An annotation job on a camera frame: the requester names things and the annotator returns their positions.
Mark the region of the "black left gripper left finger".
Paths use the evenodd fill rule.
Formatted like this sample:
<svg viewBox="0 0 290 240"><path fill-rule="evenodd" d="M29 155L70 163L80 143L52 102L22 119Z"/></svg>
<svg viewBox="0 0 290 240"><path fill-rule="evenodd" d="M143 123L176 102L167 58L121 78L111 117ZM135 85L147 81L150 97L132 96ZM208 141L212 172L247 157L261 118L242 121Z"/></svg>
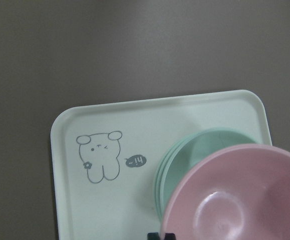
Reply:
<svg viewBox="0 0 290 240"><path fill-rule="evenodd" d="M160 240L160 236L158 232L149 232L147 234L147 240Z"/></svg>

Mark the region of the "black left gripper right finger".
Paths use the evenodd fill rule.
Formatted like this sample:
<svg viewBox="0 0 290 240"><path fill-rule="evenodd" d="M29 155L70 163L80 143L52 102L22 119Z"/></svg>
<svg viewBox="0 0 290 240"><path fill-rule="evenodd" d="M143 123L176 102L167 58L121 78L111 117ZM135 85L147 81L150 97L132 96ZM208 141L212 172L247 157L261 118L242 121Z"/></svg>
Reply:
<svg viewBox="0 0 290 240"><path fill-rule="evenodd" d="M166 233L164 240L176 240L176 235L174 233Z"/></svg>

